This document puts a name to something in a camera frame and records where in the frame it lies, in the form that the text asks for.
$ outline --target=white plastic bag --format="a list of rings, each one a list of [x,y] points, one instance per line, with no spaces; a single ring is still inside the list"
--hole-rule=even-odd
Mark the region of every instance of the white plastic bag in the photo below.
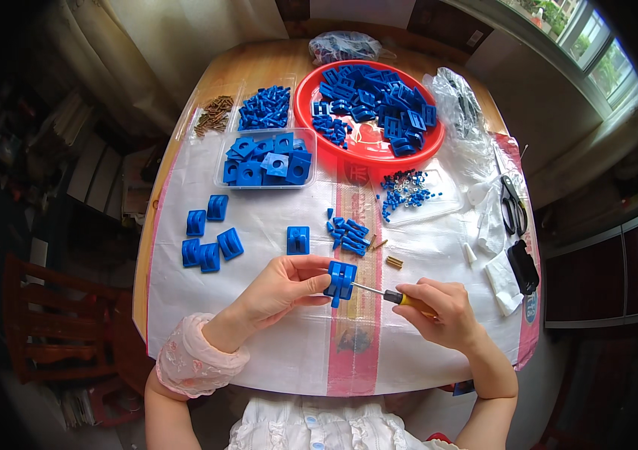
[[[422,84],[434,96],[436,118],[446,127],[442,149],[451,151],[454,173],[466,177],[457,184],[470,186],[493,179],[495,142],[486,131],[484,114],[467,80],[440,67],[434,77],[425,74]]]
[[[396,58],[381,43],[368,34],[357,31],[329,31],[309,41],[309,53],[314,57],[314,65],[322,66],[347,59],[376,61],[378,57]]]

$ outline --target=pink lace sleeve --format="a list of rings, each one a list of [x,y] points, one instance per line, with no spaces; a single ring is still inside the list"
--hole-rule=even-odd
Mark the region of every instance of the pink lace sleeve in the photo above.
[[[201,329],[213,314],[192,314],[182,319],[159,350],[156,374],[169,390],[190,398],[211,395],[224,387],[249,361],[249,350],[233,354],[211,346]]]

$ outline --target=cabinet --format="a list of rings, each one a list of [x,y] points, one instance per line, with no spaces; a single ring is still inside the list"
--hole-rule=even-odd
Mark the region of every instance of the cabinet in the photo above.
[[[638,217],[545,259],[547,328],[638,322]]]

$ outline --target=scissors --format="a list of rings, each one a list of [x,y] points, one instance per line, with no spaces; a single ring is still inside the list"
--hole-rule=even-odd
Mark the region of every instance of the scissors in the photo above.
[[[514,184],[511,178],[504,175],[507,173],[506,167],[501,161],[498,150],[494,149],[494,157],[497,160],[497,167],[499,168],[499,174],[501,175],[501,204],[502,204],[502,219],[504,220],[504,228],[506,228],[509,236],[516,233],[517,236],[522,236],[526,233],[526,227],[528,224],[528,217],[526,215],[526,208],[524,203],[516,194]]]

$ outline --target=screwdriver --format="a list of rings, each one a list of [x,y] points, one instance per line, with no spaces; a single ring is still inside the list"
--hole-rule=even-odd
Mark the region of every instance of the screwdriver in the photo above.
[[[419,299],[409,297],[406,294],[390,291],[388,289],[382,292],[378,289],[374,289],[373,287],[364,286],[363,284],[359,284],[355,282],[351,282],[351,284],[363,290],[367,290],[370,293],[379,294],[381,295],[381,298],[383,298],[384,300],[388,300],[392,303],[396,303],[397,305],[409,305],[411,307],[414,307],[418,309],[419,311],[421,311],[422,314],[428,318],[433,318],[434,316],[436,316],[436,311],[431,309],[431,307],[428,304],[424,303],[423,301]]]

